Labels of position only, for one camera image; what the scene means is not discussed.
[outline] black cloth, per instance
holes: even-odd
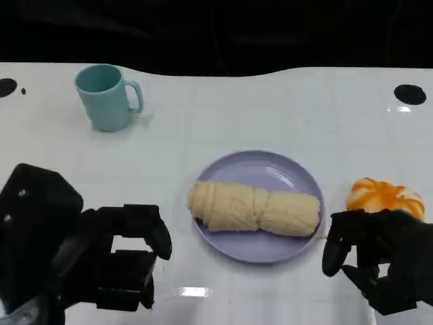
[[[0,60],[175,75],[433,67],[427,0],[4,0]]]

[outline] black dot marker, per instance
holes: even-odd
[[[415,85],[399,85],[394,90],[394,95],[399,101],[408,105],[420,105],[427,99],[424,90]]]
[[[17,83],[13,79],[0,79],[0,98],[9,96],[15,91],[16,87]]]

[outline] table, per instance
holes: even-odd
[[[384,318],[341,273],[326,278],[322,240],[281,265],[229,260],[196,233],[185,191],[224,154],[272,150],[315,176],[327,215],[344,209],[354,180],[370,176],[417,190],[433,221],[433,104],[428,97],[425,104],[408,106],[393,95],[403,83],[433,94],[433,71],[300,68],[198,78],[124,68],[125,79],[143,89],[145,118],[117,133],[101,133],[92,130],[73,87],[83,66],[0,64],[0,76],[18,82],[17,91],[0,99],[0,185],[16,164],[26,162],[59,171],[83,195],[85,208],[158,204],[174,245],[172,259],[158,261],[154,271],[153,310],[122,313],[80,304],[68,310],[68,324],[431,323],[428,306]],[[117,238],[115,247],[145,245]],[[354,256],[349,260],[354,263]]]

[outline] mug handle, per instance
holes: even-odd
[[[124,83],[126,86],[131,86],[132,88],[134,88],[138,98],[138,108],[129,108],[129,111],[137,114],[141,113],[141,111],[143,110],[143,94],[141,92],[139,84],[135,81],[125,81]]]

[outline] orange bun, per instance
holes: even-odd
[[[356,181],[347,201],[348,210],[364,209],[368,213],[383,209],[404,210],[424,221],[424,203],[421,196],[405,186],[394,186],[385,181],[364,177]]]

